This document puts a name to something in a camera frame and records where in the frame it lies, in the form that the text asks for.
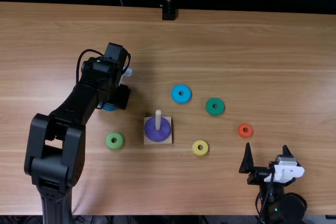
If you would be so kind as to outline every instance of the table surface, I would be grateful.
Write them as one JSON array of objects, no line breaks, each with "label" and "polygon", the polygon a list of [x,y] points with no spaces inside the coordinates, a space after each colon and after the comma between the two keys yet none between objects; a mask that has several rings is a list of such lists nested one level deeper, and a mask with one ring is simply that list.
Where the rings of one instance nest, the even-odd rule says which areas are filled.
[{"label": "table surface", "polygon": [[[258,166],[287,144],[306,172],[286,191],[307,214],[336,213],[336,16],[180,10],[166,22],[154,8],[0,3],[1,215],[41,214],[23,171],[30,122],[72,91],[79,54],[109,42],[132,55],[132,92],[125,111],[97,110],[87,124],[73,214],[254,215],[259,188],[238,173],[247,141]],[[193,92],[186,105],[171,99],[178,83]],[[211,97],[223,115],[207,114]],[[172,117],[172,145],[143,145],[156,109]],[[238,136],[241,123],[251,138]],[[113,153],[110,132],[125,137]],[[195,140],[207,156],[193,154]]]}]

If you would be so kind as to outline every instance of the white robot part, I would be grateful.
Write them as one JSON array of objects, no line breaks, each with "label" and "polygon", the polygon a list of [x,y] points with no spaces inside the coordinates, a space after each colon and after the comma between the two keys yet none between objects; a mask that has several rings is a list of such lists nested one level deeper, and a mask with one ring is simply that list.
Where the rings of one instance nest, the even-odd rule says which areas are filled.
[{"label": "white robot part", "polygon": [[[274,174],[274,182],[279,183],[287,183],[293,178],[302,177],[305,169],[301,166],[292,166],[292,165],[274,165],[275,174]],[[265,182],[271,181],[270,174],[268,177],[264,179]]]},{"label": "white robot part", "polygon": [[122,82],[122,80],[124,79],[125,76],[126,76],[126,77],[129,77],[129,76],[131,76],[131,75],[132,75],[132,69],[131,69],[131,68],[128,68],[128,69],[126,70],[126,72],[121,76],[120,81],[119,81],[119,85],[121,84],[121,82]]}]

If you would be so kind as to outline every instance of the black robotic arm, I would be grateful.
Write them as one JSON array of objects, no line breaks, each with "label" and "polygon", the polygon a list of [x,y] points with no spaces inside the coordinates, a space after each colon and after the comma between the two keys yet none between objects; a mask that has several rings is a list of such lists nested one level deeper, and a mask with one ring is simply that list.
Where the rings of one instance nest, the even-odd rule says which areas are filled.
[{"label": "black robotic arm", "polygon": [[[109,43],[100,55],[83,62],[65,102],[49,115],[37,114],[30,125],[24,170],[41,195],[44,224],[73,223],[71,191],[83,170],[85,125],[94,110],[105,104],[125,109],[128,102],[130,90],[119,83],[130,54]],[[62,140],[62,148],[45,143],[54,139]]]}]

